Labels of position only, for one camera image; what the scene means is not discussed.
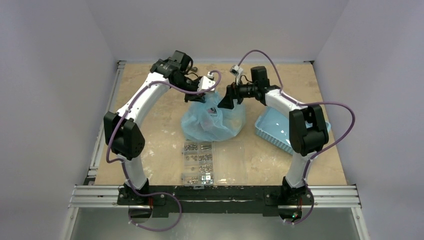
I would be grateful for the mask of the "light blue plastic basket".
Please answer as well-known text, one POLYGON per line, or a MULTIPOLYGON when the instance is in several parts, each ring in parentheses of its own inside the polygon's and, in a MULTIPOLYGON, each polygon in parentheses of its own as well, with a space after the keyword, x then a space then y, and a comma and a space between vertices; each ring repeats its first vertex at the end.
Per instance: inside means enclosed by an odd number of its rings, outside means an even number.
POLYGON ((290 155, 305 157, 329 142, 330 124, 323 109, 312 105, 290 110, 288 116, 268 107, 255 123, 255 134, 290 155))

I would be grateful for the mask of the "light blue printed plastic bag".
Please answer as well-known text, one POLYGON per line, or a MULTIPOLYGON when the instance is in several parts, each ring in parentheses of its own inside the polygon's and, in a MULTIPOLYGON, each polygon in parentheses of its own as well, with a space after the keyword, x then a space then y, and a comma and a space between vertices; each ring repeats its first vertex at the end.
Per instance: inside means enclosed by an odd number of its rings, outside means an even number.
POLYGON ((192 102, 181 118, 184 137, 194 142, 222 142, 236 137, 247 121, 246 105, 219 108, 219 92, 208 93, 205 102, 192 102))

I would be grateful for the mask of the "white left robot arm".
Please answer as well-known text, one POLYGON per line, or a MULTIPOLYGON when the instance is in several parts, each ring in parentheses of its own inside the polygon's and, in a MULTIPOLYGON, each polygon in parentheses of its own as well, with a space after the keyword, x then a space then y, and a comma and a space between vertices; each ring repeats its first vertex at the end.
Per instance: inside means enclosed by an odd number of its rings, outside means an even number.
POLYGON ((147 114, 169 89, 184 93, 188 102, 202 100, 217 84, 213 71, 197 79, 189 78, 193 63, 189 55, 178 50, 167 59, 157 60, 130 100, 116 112, 108 111, 103 117, 106 161, 121 164, 124 184, 131 188, 129 197, 138 205, 146 203, 151 196, 141 161, 146 140, 140 126, 147 114))

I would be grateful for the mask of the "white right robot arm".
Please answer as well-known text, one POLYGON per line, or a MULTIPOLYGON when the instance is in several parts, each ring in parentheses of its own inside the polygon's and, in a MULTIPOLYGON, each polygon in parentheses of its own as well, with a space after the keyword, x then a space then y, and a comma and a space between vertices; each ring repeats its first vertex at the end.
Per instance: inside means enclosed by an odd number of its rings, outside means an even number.
POLYGON ((245 98, 255 98, 288 119, 288 139, 293 149, 293 158, 282 180, 280 196, 284 202, 292 204, 300 198, 300 191, 306 189, 313 155, 329 141, 323 110, 319 105, 306 106, 285 95, 279 86, 271 85, 264 66, 250 69, 250 83, 242 83, 242 72, 243 69, 238 65, 231 67, 230 73, 235 76, 235 81, 226 87, 226 93, 217 106, 232 110, 245 98))

